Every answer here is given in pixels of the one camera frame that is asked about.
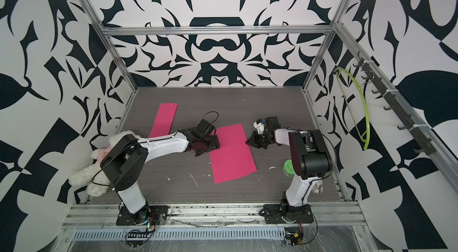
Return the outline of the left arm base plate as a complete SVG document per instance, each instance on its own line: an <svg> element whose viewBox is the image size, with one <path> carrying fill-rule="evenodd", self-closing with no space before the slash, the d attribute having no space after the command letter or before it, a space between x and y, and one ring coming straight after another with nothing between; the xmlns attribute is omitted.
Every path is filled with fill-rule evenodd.
<svg viewBox="0 0 458 252"><path fill-rule="evenodd" d="M117 226L142 226L158 225L160 222L167 220L169 206L144 206L137 213L130 213L129 210L122 206L119 209Z"/></svg>

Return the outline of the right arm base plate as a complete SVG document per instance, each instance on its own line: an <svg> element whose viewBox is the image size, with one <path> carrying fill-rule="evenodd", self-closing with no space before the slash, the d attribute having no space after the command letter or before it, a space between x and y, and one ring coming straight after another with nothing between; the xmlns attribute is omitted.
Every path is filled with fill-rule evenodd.
<svg viewBox="0 0 458 252"><path fill-rule="evenodd" d="M314 222L309 204L300 207L292 207L287 204L265 204L259 215L267 224L310 224Z"/></svg>

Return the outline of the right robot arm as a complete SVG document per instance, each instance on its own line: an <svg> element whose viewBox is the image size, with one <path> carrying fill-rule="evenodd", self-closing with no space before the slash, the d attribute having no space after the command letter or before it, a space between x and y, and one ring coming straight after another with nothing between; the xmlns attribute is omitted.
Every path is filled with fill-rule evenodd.
<svg viewBox="0 0 458 252"><path fill-rule="evenodd" d="M284 214L303 212L313 187L333 171L324 136L319 130L283 128L276 116L255 121L254 128L247 145L267 149L276 144L290 148L294 177L280 207Z"/></svg>

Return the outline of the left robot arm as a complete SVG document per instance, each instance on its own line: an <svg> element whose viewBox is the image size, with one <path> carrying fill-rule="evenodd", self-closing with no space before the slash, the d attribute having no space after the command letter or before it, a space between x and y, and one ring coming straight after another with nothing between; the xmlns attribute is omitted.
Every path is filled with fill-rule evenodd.
<svg viewBox="0 0 458 252"><path fill-rule="evenodd" d="M166 155L195 152L195 156L220 148L216 127L203 119L194 128L156 138L136 138L132 134L120 141L101 161L101 171L115 189L130 215L147 213L149 205L138 184L144 164Z"/></svg>

